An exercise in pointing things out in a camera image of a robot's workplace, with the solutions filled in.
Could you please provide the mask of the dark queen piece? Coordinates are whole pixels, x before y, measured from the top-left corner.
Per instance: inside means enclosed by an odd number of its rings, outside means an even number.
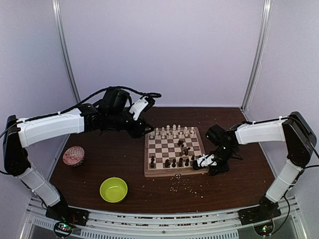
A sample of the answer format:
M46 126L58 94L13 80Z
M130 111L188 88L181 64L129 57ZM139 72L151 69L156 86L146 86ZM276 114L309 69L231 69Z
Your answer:
M165 167L165 168L169 168L169 167L170 167L170 160L169 160L169 159L167 159L167 160L165 161L164 167Z

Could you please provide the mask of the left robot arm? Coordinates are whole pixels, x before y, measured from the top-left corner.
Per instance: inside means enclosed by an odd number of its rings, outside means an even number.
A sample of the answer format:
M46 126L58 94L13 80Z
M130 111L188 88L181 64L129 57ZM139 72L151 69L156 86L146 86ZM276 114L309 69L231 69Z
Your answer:
M160 98L160 93L144 93L124 86L109 86L63 110L32 118L11 115L7 118L3 139L4 175L17 177L36 194L53 216L67 221L72 216L62 193L34 168L26 148L67 134L99 130L125 130L131 138L140 138L154 127L141 116Z

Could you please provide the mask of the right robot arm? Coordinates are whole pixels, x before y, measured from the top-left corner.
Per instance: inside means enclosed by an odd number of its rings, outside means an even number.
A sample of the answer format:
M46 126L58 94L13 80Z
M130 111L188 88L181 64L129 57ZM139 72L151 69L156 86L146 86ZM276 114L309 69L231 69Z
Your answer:
M316 152L317 143L316 135L299 112L277 119L243 121L229 129L215 124L209 128L206 137L216 149L202 155L196 163L199 167L209 167L211 175L228 170L227 162L235 157L240 145L270 141L286 143L288 155L284 167L256 208L255 214L262 220L275 211L276 203L295 185Z

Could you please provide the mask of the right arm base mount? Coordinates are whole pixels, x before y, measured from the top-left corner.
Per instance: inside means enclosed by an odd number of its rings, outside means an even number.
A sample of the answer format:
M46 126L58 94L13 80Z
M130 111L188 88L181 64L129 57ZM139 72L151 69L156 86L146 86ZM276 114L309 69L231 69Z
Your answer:
M278 203L264 203L238 211L241 225L252 225L255 233L263 237L270 236L275 231L273 219L281 214Z

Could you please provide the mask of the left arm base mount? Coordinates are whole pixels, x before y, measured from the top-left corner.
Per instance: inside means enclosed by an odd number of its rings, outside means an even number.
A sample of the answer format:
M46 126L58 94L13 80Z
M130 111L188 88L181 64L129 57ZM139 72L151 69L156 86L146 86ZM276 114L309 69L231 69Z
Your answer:
M65 238L73 233L76 226L86 226L89 212L87 210L69 208L65 216L60 216L52 208L48 208L45 216L57 221L54 223L53 232L57 237Z

